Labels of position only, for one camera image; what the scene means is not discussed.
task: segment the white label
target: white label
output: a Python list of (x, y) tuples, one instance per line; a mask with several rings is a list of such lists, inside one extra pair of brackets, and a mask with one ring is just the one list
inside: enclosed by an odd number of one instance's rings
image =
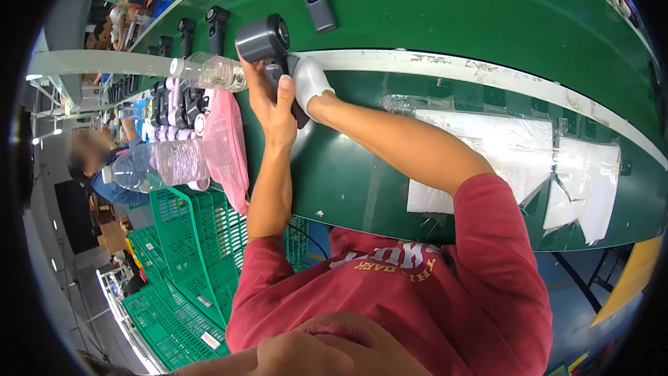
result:
[(202, 295), (198, 296), (198, 297), (197, 297), (197, 300), (199, 300), (199, 301), (200, 301), (202, 304), (204, 304), (207, 308), (208, 308), (209, 306), (213, 305), (211, 302), (209, 302), (208, 300), (206, 300), (206, 298), (203, 297)]
[(200, 338), (202, 339), (202, 341), (204, 341), (209, 347), (211, 347), (214, 350), (221, 346), (221, 344), (218, 342), (218, 340), (213, 338), (213, 336), (206, 331), (202, 335), (202, 337), (200, 337)]

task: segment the plastic bin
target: plastic bin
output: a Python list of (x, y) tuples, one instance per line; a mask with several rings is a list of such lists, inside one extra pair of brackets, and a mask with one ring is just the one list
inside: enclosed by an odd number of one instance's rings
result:
[(213, 304), (218, 306), (226, 325), (243, 265), (243, 250), (248, 244), (246, 217), (232, 209), (220, 191), (195, 191), (187, 187), (172, 191), (198, 206), (192, 211), (198, 252), (206, 283), (213, 293)]
[[(198, 224), (194, 219), (197, 217), (202, 221), (202, 217), (211, 211), (206, 206), (210, 204), (207, 200), (211, 199), (210, 194), (193, 191), (188, 186), (177, 186), (152, 191), (149, 195), (171, 281), (209, 319), (225, 328), (227, 321), (223, 319), (221, 307), (213, 296), (202, 263), (196, 232)], [(200, 199), (205, 205), (203, 213), (200, 212)]]
[(170, 370), (230, 354), (224, 331), (194, 308), (168, 280), (149, 284), (121, 303)]
[(128, 239), (150, 282), (159, 282), (170, 275), (155, 226), (130, 231)]
[(309, 252), (309, 223), (309, 220), (293, 216), (290, 218), (290, 226), (283, 234), (285, 257), (295, 273), (301, 271), (298, 268), (304, 256)]
[[(150, 195), (171, 280), (193, 305), (225, 328), (248, 244), (246, 217), (231, 208), (217, 189), (176, 186)], [(284, 249), (297, 271), (309, 249), (309, 221), (292, 217), (290, 223)]]

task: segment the bottle cap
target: bottle cap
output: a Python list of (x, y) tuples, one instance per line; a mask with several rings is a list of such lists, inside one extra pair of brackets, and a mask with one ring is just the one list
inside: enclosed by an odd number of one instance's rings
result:
[(112, 168), (108, 165), (102, 168), (102, 182), (105, 185), (108, 185), (109, 183), (113, 182)]
[(172, 63), (169, 65), (169, 73), (173, 77), (179, 77), (183, 72), (183, 68), (186, 66), (186, 61), (183, 58), (175, 58), (172, 60)]

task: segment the hand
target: hand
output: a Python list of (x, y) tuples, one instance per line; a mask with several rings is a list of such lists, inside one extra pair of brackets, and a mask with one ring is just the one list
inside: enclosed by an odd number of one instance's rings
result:
[(295, 100), (295, 83), (288, 75), (279, 81), (278, 99), (273, 103), (272, 88), (264, 75), (264, 61), (249, 63), (237, 50), (248, 83), (248, 101), (262, 125), (266, 146), (290, 147), (296, 138), (296, 121), (290, 113)]

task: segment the metal frame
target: metal frame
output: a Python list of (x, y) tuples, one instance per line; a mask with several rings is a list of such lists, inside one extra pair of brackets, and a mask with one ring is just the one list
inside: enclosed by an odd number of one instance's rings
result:
[(610, 273), (608, 274), (608, 277), (606, 279), (602, 279), (599, 275), (598, 272), (601, 271), (601, 267), (603, 266), (603, 263), (605, 263), (605, 259), (608, 256), (608, 252), (612, 250), (612, 248), (605, 248), (603, 250), (603, 254), (601, 256), (601, 259), (598, 261), (598, 264), (596, 265), (596, 269), (592, 273), (591, 278), (589, 278), (589, 282), (585, 283), (584, 280), (580, 277), (578, 272), (575, 271), (573, 266), (566, 261), (564, 256), (559, 253), (559, 252), (552, 252), (552, 255), (555, 257), (556, 261), (561, 264), (561, 266), (564, 268), (566, 273), (573, 279), (575, 284), (580, 288), (582, 291), (583, 295), (587, 300), (589, 301), (589, 304), (591, 305), (592, 308), (594, 308), (594, 312), (598, 314), (598, 312), (601, 310), (601, 303), (596, 299), (594, 296), (593, 292), (591, 291), (591, 286), (593, 284), (597, 284), (598, 286), (604, 288), (608, 292), (612, 292), (614, 289), (614, 286), (610, 284), (610, 278), (613, 275), (614, 268), (617, 267), (617, 263), (620, 260), (619, 255), (617, 255), (617, 259), (614, 261), (613, 267), (610, 269)]

